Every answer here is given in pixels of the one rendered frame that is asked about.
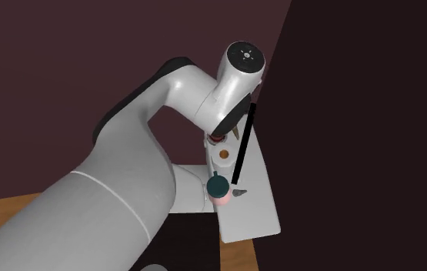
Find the white roll with orange core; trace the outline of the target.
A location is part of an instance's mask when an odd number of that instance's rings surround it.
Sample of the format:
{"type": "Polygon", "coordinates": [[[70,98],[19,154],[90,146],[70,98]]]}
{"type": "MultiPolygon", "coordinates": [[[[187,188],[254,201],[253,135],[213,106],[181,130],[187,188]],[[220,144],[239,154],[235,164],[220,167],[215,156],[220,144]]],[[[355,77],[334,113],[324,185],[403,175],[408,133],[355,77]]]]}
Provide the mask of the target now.
{"type": "Polygon", "coordinates": [[[237,151],[232,146],[222,143],[212,147],[210,156],[215,168],[225,169],[235,164],[237,151]]]}

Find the long black bar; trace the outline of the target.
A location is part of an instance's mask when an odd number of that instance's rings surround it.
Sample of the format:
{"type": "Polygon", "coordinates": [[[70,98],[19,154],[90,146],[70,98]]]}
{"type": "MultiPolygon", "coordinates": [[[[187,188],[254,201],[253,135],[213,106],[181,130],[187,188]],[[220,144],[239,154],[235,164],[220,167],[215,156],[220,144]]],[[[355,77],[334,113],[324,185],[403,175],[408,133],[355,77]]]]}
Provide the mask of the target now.
{"type": "Polygon", "coordinates": [[[242,135],[242,141],[239,146],[237,160],[235,163],[234,172],[232,174],[232,179],[231,179],[232,185],[237,185],[239,182],[239,177],[240,177],[242,166],[245,160],[246,150],[249,144],[249,137],[251,135],[251,131],[254,123],[256,106],[257,105],[254,102],[249,106],[249,111],[248,111],[247,119],[245,122],[245,128],[242,135]]]}

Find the pink round object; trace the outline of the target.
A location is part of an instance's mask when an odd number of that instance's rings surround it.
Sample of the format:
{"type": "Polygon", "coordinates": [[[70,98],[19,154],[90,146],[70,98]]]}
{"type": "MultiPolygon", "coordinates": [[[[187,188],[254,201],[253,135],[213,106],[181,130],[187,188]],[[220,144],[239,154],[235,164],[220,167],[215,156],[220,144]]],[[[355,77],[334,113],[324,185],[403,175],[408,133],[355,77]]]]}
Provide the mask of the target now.
{"type": "Polygon", "coordinates": [[[214,197],[212,195],[208,195],[210,201],[214,206],[223,206],[229,202],[229,200],[232,197],[232,191],[229,190],[224,196],[222,197],[214,197]]]}

